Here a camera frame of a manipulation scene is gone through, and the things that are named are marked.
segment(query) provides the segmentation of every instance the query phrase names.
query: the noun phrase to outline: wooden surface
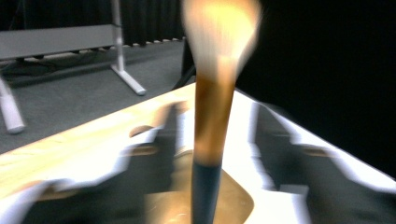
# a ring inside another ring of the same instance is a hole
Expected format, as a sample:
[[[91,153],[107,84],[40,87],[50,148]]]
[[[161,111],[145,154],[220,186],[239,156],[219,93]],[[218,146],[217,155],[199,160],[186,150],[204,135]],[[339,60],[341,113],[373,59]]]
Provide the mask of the wooden surface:
[[[0,200],[48,179],[75,157],[122,147],[134,128],[161,125],[166,105],[183,102],[181,110],[192,109],[194,92],[191,84],[1,154]]]

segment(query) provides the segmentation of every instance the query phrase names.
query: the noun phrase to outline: paintbrush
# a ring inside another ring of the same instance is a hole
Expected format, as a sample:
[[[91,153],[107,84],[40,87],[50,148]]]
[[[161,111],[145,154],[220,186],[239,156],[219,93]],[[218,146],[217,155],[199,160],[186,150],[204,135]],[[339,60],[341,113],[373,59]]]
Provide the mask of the paintbrush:
[[[191,223],[213,223],[236,78],[257,39],[255,0],[185,0],[183,22],[196,66]]]

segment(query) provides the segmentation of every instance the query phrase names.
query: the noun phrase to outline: metal leg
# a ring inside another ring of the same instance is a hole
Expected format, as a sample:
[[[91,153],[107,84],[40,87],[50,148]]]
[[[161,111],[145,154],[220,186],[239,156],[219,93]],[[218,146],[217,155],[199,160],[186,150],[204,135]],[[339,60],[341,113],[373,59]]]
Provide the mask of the metal leg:
[[[20,133],[24,130],[24,123],[20,110],[12,95],[8,84],[3,80],[0,71],[0,107],[4,122],[9,133]]]
[[[111,68],[115,73],[117,73],[122,80],[128,84],[138,95],[146,94],[146,90],[136,81],[131,75],[129,75],[125,71],[125,61],[123,57],[122,51],[122,26],[120,19],[120,0],[112,0],[111,1],[112,9],[113,9],[113,38],[114,45],[117,50],[117,63],[113,64]]]

